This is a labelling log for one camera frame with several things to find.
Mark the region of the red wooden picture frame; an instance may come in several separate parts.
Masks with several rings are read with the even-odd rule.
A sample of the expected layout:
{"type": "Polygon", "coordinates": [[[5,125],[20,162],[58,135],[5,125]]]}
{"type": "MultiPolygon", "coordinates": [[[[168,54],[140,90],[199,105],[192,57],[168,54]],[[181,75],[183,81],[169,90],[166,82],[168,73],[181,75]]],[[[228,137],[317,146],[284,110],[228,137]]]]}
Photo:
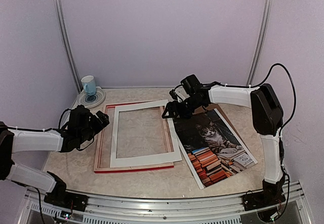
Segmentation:
{"type": "MultiPolygon", "coordinates": [[[[111,167],[110,166],[110,153],[111,153],[111,140],[112,140],[112,127],[113,127],[113,118],[114,110],[116,106],[128,105],[128,104],[138,104],[144,102],[131,102],[131,103],[119,103],[119,104],[110,104],[105,106],[105,113],[109,116],[110,125],[107,126],[107,130],[110,132],[111,139],[106,141],[104,136],[106,135],[105,131],[101,131],[98,136],[96,153],[95,153],[95,163],[94,163],[94,173],[120,173],[120,172],[137,172],[137,171],[148,171],[148,170],[160,170],[168,169],[174,167],[174,162],[168,162],[164,164],[155,164],[155,165],[142,165],[137,167],[111,167]]],[[[169,141],[165,141],[166,153],[172,152],[173,148],[169,141]]]]}

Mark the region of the white photo mat board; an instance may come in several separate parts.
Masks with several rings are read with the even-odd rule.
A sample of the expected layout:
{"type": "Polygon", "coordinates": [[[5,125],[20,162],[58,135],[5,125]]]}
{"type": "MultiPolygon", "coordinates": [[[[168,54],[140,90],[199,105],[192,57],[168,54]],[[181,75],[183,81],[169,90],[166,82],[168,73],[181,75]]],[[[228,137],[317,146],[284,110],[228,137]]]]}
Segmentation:
{"type": "Polygon", "coordinates": [[[160,113],[166,108],[168,100],[151,101],[138,104],[128,104],[116,106],[114,110],[114,119],[112,127],[110,166],[111,167],[137,167],[142,165],[164,164],[182,160],[178,137],[172,119],[160,119],[163,139],[169,141],[173,151],[167,153],[153,154],[147,156],[136,156],[129,158],[117,158],[117,140],[118,140],[118,123],[120,112],[136,111],[143,109],[158,108],[160,113]]]}

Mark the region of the cat and books photo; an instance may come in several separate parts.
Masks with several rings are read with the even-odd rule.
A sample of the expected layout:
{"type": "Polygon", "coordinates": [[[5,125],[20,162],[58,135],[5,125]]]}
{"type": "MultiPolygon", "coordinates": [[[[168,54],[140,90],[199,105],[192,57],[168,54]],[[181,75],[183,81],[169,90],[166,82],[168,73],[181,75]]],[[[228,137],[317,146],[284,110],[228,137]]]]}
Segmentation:
{"type": "Polygon", "coordinates": [[[202,190],[257,164],[219,107],[173,119],[179,147],[202,190]]]}

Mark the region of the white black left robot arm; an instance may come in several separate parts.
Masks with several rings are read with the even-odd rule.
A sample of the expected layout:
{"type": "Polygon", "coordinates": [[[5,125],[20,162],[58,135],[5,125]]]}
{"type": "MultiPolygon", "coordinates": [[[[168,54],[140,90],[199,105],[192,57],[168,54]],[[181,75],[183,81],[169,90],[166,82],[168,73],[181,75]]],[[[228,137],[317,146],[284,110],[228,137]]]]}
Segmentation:
{"type": "Polygon", "coordinates": [[[12,154],[28,151],[68,153],[82,151],[84,142],[109,125],[107,114],[92,114],[88,108],[78,105],[69,111],[68,121],[58,128],[24,129],[1,123],[1,180],[9,180],[44,191],[60,206],[71,201],[66,183],[56,175],[23,164],[15,163],[12,154]]]}

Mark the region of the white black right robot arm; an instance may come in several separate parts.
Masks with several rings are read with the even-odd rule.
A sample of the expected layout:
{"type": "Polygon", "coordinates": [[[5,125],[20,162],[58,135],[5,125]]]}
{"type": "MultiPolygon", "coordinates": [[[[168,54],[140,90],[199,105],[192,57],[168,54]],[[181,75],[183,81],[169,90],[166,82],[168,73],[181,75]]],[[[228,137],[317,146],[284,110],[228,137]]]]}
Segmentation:
{"type": "Polygon", "coordinates": [[[288,124],[284,111],[272,86],[265,81],[257,85],[228,85],[214,81],[201,83],[196,75],[187,76],[180,82],[187,98],[181,98],[175,89],[169,94],[173,101],[166,104],[163,119],[192,117],[199,107],[210,104],[230,104],[250,108],[255,131],[260,135],[264,150],[265,175],[259,202],[269,206],[275,201],[288,174],[285,170],[282,130],[288,124]]]}

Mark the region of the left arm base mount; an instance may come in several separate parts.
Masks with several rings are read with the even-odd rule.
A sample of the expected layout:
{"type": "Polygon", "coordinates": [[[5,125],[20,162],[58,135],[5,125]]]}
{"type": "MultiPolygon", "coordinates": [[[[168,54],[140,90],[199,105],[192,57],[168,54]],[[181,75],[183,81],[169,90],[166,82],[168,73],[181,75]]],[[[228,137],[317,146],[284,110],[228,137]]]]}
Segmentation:
{"type": "Polygon", "coordinates": [[[88,196],[68,192],[66,190],[66,183],[61,178],[49,171],[47,171],[47,173],[54,178],[56,183],[53,190],[46,193],[44,202],[54,206],[67,208],[71,211],[76,210],[85,212],[88,196]]]}

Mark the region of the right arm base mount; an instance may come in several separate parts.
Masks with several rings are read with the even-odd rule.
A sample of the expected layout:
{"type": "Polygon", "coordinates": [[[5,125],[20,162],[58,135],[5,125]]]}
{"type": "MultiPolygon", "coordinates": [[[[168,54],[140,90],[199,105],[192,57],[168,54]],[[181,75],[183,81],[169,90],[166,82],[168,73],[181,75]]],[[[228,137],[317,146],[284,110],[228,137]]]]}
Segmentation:
{"type": "Polygon", "coordinates": [[[263,180],[262,191],[247,191],[242,196],[244,210],[250,211],[285,202],[286,198],[282,189],[284,183],[284,176],[275,184],[263,180]]]}

